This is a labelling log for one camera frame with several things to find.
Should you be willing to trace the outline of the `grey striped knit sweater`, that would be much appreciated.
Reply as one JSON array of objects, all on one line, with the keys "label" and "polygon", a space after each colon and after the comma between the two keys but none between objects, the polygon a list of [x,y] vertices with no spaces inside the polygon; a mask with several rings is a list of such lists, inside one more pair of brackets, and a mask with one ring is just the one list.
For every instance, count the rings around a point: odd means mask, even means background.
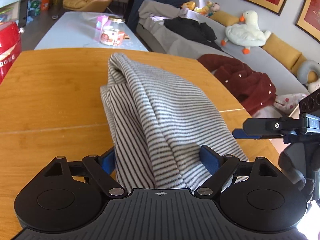
[{"label": "grey striped knit sweater", "polygon": [[204,92],[160,68],[114,53],[101,100],[116,154],[120,185],[132,189],[190,189],[210,176],[200,148],[247,157]]}]

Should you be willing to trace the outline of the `dark red fuzzy coat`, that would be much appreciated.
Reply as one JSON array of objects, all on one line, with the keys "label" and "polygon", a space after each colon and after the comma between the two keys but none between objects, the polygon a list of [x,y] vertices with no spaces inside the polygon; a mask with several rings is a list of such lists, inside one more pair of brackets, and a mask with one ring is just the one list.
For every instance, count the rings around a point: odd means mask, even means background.
[{"label": "dark red fuzzy coat", "polygon": [[267,74],[252,70],[238,59],[204,54],[197,59],[228,89],[250,115],[271,106],[276,87]]}]

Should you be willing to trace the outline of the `grey sofa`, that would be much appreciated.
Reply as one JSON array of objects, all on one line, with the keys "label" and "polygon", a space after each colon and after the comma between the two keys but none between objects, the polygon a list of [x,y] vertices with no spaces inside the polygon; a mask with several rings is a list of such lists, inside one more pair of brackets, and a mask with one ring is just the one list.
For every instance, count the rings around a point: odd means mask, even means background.
[{"label": "grey sofa", "polygon": [[[275,34],[267,39],[262,47],[251,47],[248,54],[243,46],[226,40],[225,31],[238,18],[218,11],[208,18],[187,8],[176,8],[169,4],[146,0],[138,9],[137,33],[155,52],[198,59],[204,54],[217,54],[239,59],[253,70],[266,73],[279,95],[305,93],[307,87],[296,77],[300,66],[307,58],[298,50],[281,40]],[[205,23],[216,36],[216,48],[191,41],[164,26],[165,20],[180,16],[184,20]]]}]

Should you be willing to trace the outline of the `yellow sofa cushion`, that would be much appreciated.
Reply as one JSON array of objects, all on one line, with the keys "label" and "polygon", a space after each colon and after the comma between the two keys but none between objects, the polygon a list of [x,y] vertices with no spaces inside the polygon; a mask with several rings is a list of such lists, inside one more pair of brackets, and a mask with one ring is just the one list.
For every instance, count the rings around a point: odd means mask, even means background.
[{"label": "yellow sofa cushion", "polygon": [[281,40],[274,33],[270,35],[262,49],[274,57],[288,70],[291,70],[294,67],[302,55],[300,51]]}]

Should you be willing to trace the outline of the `white goose plush toy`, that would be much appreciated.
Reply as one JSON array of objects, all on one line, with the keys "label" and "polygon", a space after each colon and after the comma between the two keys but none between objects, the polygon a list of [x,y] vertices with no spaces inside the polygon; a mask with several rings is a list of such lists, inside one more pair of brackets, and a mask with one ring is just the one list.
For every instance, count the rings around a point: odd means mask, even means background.
[{"label": "white goose plush toy", "polygon": [[258,14],[256,11],[248,10],[239,18],[244,24],[235,23],[225,28],[225,38],[221,40],[221,46],[228,41],[242,46],[243,54],[249,54],[251,47],[262,47],[271,35],[269,30],[261,31],[258,25]]}]

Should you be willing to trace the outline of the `black garment on sofa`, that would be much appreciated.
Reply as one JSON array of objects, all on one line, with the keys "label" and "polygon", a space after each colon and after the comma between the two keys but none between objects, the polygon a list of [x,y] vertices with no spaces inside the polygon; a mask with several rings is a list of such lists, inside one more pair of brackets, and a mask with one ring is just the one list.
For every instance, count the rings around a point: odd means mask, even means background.
[{"label": "black garment on sofa", "polygon": [[176,17],[164,20],[163,25],[170,31],[197,43],[222,50],[215,41],[217,39],[213,29],[206,23],[199,23],[189,18]]}]

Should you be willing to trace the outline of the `small plush dolls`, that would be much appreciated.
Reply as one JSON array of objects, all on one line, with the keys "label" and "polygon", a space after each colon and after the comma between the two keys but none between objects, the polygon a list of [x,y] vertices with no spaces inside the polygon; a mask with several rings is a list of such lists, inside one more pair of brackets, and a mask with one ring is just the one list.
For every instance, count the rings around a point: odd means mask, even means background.
[{"label": "small plush dolls", "polygon": [[183,3],[181,5],[181,8],[187,8],[203,16],[211,17],[220,10],[220,5],[216,2],[208,0],[205,6],[198,8],[196,7],[195,2],[189,1],[189,2]]}]

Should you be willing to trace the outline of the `glass snack jar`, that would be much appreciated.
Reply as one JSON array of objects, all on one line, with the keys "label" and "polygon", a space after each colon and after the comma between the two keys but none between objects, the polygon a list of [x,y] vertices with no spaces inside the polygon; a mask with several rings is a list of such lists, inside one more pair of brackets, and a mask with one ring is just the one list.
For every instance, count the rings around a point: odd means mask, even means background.
[{"label": "glass snack jar", "polygon": [[107,46],[121,45],[125,36],[125,20],[116,16],[110,16],[103,25],[100,42]]}]

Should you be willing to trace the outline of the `pink small box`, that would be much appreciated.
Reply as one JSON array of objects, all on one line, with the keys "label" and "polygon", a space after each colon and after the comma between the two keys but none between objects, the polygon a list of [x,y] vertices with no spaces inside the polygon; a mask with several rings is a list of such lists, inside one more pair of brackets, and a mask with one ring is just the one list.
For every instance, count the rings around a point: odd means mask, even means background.
[{"label": "pink small box", "polygon": [[103,26],[107,23],[108,16],[107,15],[100,15],[97,17],[97,23],[96,23],[96,29],[101,30],[103,29]]}]

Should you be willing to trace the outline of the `red ride-on toy car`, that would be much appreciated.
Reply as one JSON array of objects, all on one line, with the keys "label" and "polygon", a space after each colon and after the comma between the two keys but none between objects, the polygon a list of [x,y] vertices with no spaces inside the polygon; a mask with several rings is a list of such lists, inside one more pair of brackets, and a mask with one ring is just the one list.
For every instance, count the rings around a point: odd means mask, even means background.
[{"label": "red ride-on toy car", "polygon": [[20,55],[21,51],[21,35],[18,25],[12,21],[1,23],[0,83],[3,82],[6,74]]}]

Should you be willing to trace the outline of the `beige blanket on sofa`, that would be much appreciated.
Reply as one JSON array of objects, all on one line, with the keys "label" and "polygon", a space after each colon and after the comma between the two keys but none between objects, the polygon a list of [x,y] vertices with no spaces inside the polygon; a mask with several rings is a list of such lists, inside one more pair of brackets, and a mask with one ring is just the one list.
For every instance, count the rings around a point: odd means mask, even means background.
[{"label": "beige blanket on sofa", "polygon": [[170,4],[144,0],[138,9],[138,24],[151,34],[154,34],[163,27],[164,20],[184,17],[187,13],[188,8],[176,8]]}]

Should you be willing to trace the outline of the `white tv shelf unit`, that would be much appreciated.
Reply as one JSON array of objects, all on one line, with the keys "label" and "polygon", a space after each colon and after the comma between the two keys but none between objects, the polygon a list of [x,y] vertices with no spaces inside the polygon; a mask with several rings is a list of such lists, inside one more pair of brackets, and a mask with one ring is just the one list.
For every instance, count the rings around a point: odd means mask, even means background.
[{"label": "white tv shelf unit", "polygon": [[0,0],[1,23],[14,21],[19,27],[25,25],[26,0]]}]

